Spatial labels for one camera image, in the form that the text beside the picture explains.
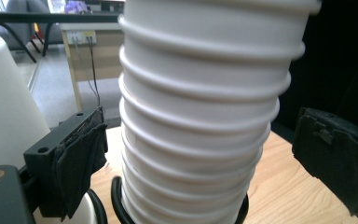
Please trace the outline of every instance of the floor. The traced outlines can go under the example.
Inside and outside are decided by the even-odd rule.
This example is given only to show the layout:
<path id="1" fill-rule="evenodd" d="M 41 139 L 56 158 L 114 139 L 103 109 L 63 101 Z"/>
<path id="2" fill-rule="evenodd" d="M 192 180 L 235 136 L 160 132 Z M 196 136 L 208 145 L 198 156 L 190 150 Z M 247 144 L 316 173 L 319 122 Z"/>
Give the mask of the floor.
<path id="1" fill-rule="evenodd" d="M 32 46 L 28 47 L 37 63 L 33 63 L 24 52 L 11 53 L 49 128 L 53 129 L 78 112 L 65 48 L 63 45 L 52 45 L 46 56 L 41 57 Z M 79 82 L 77 85 L 83 109 L 96 108 L 97 99 L 89 83 Z M 117 78 L 98 80 L 97 85 L 106 122 L 110 127 L 118 126 L 118 102 L 121 94 Z"/>

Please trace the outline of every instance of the desk leg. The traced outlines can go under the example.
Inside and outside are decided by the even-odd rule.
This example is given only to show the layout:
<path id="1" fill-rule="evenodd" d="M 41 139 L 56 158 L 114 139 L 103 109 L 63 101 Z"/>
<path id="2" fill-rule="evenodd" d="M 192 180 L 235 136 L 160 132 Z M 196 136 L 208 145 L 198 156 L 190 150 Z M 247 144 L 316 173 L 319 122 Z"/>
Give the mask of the desk leg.
<path id="1" fill-rule="evenodd" d="M 83 106 L 81 104 L 79 88 L 77 86 L 77 80 L 76 80 L 76 76 L 75 76 L 74 65 L 73 65 L 73 62 L 72 62 L 71 50 L 69 50 L 68 39 L 66 38 L 66 31 L 62 31 L 62 40 L 63 40 L 63 44 L 65 45 L 66 59 L 67 59 L 68 64 L 69 64 L 69 71 L 71 73 L 72 86 L 74 87 L 77 111 L 80 112 L 80 111 L 83 110 Z"/>

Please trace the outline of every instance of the wooden desk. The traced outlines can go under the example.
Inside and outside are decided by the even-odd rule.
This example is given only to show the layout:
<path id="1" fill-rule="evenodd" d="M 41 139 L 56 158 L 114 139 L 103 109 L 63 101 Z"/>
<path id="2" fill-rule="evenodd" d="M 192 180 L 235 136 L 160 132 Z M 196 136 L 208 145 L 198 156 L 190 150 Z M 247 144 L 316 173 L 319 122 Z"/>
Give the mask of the wooden desk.
<path id="1" fill-rule="evenodd" d="M 121 175 L 121 129 L 107 131 L 108 163 L 91 179 L 110 224 L 119 224 L 110 201 L 110 185 Z M 244 223 L 358 223 L 345 205 L 294 159 L 292 146 L 271 133 L 248 190 L 250 208 Z"/>

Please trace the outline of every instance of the black rubber base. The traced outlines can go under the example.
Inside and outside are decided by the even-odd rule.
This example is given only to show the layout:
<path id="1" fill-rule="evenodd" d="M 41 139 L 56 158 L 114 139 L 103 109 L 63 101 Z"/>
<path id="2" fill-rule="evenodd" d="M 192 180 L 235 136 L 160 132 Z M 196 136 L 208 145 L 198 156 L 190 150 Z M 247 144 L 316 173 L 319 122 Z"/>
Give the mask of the black rubber base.
<path id="1" fill-rule="evenodd" d="M 112 187 L 110 191 L 113 209 L 115 209 L 116 216 L 122 224 L 135 224 L 131 219 L 130 215 L 126 212 L 121 203 L 121 177 L 115 176 L 112 180 Z M 241 224 L 248 215 L 249 210 L 249 199 L 248 195 L 243 199 L 240 212 L 238 213 L 237 220 L 235 224 Z"/>

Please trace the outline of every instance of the wall socket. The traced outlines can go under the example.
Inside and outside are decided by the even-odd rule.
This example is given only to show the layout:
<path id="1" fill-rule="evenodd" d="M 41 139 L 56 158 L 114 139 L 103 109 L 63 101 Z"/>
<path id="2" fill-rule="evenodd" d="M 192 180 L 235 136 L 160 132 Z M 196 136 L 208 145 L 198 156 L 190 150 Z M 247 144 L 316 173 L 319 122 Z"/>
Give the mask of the wall socket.
<path id="1" fill-rule="evenodd" d="M 95 31 L 67 31 L 66 37 L 68 38 L 68 44 L 74 45 L 77 41 L 78 45 L 81 44 L 88 44 L 88 38 L 92 38 L 92 43 L 97 43 L 97 36 L 95 34 Z"/>

